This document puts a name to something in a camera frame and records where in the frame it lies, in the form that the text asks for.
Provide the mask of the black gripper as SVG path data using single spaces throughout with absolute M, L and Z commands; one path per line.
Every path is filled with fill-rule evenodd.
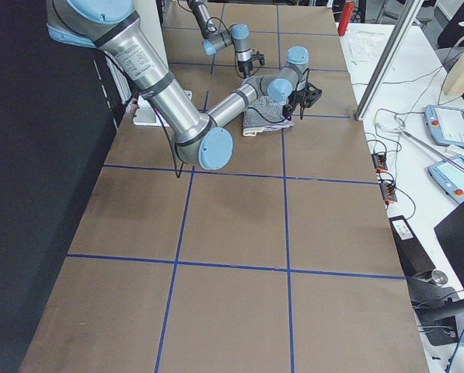
M 259 51 L 252 50 L 237 53 L 237 68 L 238 74 L 241 78 L 247 78 L 253 74 L 253 63 L 255 61 L 259 62 L 260 67 L 264 66 L 264 54 L 260 53 Z
M 282 115 L 286 119 L 291 119 L 297 106 L 300 107 L 299 116 L 302 119 L 306 108 L 311 108 L 314 103 L 321 98 L 323 91 L 312 83 L 305 83 L 305 86 L 293 91 L 288 97 L 287 103 L 282 108 Z

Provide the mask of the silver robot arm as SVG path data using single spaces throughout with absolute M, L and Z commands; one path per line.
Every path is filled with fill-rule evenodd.
M 206 55 L 215 55 L 233 46 L 235 67 L 242 78 L 254 75 L 264 66 L 264 54 L 252 49 L 249 28 L 245 23 L 227 27 L 219 18 L 210 15 L 206 1 L 187 1 L 187 5 L 200 28 Z
M 141 17 L 131 1 L 49 1 L 47 28 L 51 39 L 64 44 L 100 49 L 113 56 L 173 134 L 167 140 L 174 162 L 203 169 L 220 169 L 232 157 L 233 140 L 226 125 L 263 97 L 280 103 L 281 116 L 291 119 L 295 109 L 311 107 L 322 95 L 309 82 L 309 52 L 303 46 L 288 50 L 286 63 L 276 74 L 253 76 L 253 62 L 264 55 L 251 49 L 249 28 L 235 23 L 217 30 L 204 1 L 189 1 L 203 37 L 206 54 L 233 46 L 242 73 L 242 85 L 208 113 L 191 102 L 174 74 L 141 31 Z

